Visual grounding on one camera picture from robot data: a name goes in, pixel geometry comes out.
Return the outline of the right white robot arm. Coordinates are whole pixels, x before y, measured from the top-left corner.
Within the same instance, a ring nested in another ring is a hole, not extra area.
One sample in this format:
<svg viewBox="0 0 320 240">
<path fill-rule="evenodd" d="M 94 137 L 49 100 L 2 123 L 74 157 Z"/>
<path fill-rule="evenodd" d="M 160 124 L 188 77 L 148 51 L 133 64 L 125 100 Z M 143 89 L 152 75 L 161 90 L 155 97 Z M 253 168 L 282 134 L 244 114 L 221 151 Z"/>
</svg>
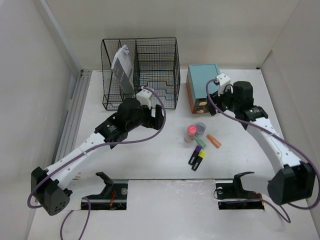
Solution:
<svg viewBox="0 0 320 240">
<path fill-rule="evenodd" d="M 274 176 L 265 177 L 254 172 L 243 172 L 234 176 L 232 193 L 243 197 L 248 192 L 267 195 L 277 205 L 293 205 L 295 201 L 310 198 L 315 181 L 320 173 L 312 161 L 297 147 L 281 138 L 273 128 L 266 111 L 254 104 L 253 87 L 250 82 L 210 80 L 219 89 L 207 93 L 208 110 L 211 115 L 231 111 L 229 119 L 241 123 L 256 140 L 270 161 Z"/>
</svg>

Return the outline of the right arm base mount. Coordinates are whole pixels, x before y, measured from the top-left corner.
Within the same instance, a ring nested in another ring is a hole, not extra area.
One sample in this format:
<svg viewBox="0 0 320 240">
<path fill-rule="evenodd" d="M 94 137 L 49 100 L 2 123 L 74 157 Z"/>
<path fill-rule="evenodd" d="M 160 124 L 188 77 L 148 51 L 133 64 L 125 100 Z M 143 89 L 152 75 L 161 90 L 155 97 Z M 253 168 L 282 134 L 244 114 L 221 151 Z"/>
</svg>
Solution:
<svg viewBox="0 0 320 240">
<path fill-rule="evenodd" d="M 244 190 L 241 177 L 252 175 L 247 171 L 234 175 L 233 179 L 217 180 L 213 196 L 218 200 L 219 210 L 264 210 L 262 201 L 250 201 L 261 199 L 262 195 L 254 191 Z"/>
</svg>

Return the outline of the grey setup guide booklet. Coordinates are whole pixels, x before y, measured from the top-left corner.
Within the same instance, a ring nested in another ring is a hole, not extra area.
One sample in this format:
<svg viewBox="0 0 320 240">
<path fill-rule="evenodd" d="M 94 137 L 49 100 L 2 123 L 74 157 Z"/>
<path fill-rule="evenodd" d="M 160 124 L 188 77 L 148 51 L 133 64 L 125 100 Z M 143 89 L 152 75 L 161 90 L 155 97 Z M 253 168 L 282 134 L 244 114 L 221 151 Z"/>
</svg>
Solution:
<svg viewBox="0 0 320 240">
<path fill-rule="evenodd" d="M 119 81 L 119 86 L 125 94 L 133 94 L 134 89 L 134 66 L 127 45 L 123 45 L 115 53 L 111 70 Z"/>
</svg>

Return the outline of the teal drawer box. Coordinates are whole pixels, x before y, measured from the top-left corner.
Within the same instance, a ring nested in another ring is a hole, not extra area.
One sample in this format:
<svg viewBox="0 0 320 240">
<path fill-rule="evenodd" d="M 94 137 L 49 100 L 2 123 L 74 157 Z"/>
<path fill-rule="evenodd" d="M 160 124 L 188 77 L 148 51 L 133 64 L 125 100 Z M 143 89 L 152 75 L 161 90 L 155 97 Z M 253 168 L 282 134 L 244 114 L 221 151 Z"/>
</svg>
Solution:
<svg viewBox="0 0 320 240">
<path fill-rule="evenodd" d="M 207 112 L 208 81 L 213 80 L 208 86 L 209 93 L 218 92 L 219 87 L 215 84 L 216 77 L 221 74 L 218 64 L 191 64 L 188 66 L 186 88 L 192 114 Z"/>
</svg>

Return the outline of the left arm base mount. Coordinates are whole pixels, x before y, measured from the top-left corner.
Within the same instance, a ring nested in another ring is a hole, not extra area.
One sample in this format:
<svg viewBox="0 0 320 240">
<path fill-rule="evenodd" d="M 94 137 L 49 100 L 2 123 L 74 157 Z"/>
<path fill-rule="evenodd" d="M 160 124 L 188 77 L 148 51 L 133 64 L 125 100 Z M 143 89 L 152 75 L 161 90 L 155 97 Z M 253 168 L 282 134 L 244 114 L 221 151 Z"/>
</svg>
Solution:
<svg viewBox="0 0 320 240">
<path fill-rule="evenodd" d="M 103 181 L 103 189 L 97 194 L 86 196 L 90 201 L 91 210 L 126 210 L 129 181 L 112 180 L 104 172 L 97 172 L 95 175 Z"/>
</svg>

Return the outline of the pink cap glitter bottle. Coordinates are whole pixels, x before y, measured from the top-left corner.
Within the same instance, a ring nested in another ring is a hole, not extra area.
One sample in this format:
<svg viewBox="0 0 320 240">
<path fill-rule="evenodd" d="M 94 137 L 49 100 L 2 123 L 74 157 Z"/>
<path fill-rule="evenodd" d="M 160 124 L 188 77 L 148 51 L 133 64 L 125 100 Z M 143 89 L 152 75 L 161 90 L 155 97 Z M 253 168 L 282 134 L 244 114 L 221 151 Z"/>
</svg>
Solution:
<svg viewBox="0 0 320 240">
<path fill-rule="evenodd" d="M 189 125 L 189 126 L 187 127 L 186 135 L 185 135 L 185 137 L 184 137 L 184 140 L 185 140 L 187 143 L 193 142 L 194 139 L 195 139 L 196 133 L 197 133 L 197 127 L 196 127 L 195 125 Z"/>
</svg>

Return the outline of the clear jar of paper clips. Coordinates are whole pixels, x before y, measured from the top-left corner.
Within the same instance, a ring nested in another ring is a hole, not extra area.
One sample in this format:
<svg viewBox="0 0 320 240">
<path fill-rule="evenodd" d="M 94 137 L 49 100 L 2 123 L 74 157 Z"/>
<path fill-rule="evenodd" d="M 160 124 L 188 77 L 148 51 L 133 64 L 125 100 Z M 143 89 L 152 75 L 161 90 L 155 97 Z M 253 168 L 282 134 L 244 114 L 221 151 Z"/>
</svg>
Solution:
<svg viewBox="0 0 320 240">
<path fill-rule="evenodd" d="M 195 127 L 196 127 L 196 133 L 195 135 L 197 137 L 201 137 L 204 135 L 205 131 L 206 131 L 206 125 L 203 123 L 203 122 L 197 122 L 195 124 Z"/>
</svg>

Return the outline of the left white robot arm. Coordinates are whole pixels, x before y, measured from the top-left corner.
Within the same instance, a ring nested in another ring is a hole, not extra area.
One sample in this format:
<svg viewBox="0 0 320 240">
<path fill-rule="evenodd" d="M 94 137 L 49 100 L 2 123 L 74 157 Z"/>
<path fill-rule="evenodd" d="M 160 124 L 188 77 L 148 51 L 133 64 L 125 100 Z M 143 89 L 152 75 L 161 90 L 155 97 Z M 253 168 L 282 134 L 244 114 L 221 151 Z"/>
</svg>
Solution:
<svg viewBox="0 0 320 240">
<path fill-rule="evenodd" d="M 154 129 L 158 135 L 164 128 L 166 116 L 162 101 L 151 107 L 135 98 L 125 99 L 118 110 L 72 152 L 45 169 L 37 167 L 31 172 L 27 206 L 43 208 L 50 216 L 57 215 L 69 203 L 84 197 L 73 185 L 78 173 L 100 158 L 104 151 L 117 145 L 140 143 L 140 140 L 126 140 L 129 132 L 140 126 Z"/>
</svg>

